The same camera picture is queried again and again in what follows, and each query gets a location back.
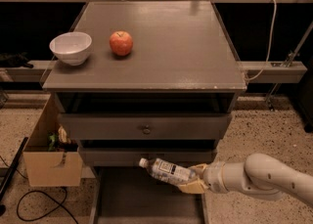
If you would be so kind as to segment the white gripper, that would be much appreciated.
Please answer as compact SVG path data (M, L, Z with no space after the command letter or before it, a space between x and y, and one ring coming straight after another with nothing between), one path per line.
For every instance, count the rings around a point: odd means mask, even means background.
M190 169L194 170L197 175L202 179L197 179L186 184L178 185L178 189L185 194L204 194L207 189L216 194L226 194L227 189L223 182L223 161L217 161L207 165L201 163L190 166Z

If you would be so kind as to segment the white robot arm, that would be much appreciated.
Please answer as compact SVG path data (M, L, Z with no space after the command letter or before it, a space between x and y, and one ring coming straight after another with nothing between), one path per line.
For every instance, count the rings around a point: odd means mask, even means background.
M196 177L178 186L185 194L239 192L266 201L277 201L287 194L313 207L313 177L265 154L252 154L243 162L198 164L191 169Z

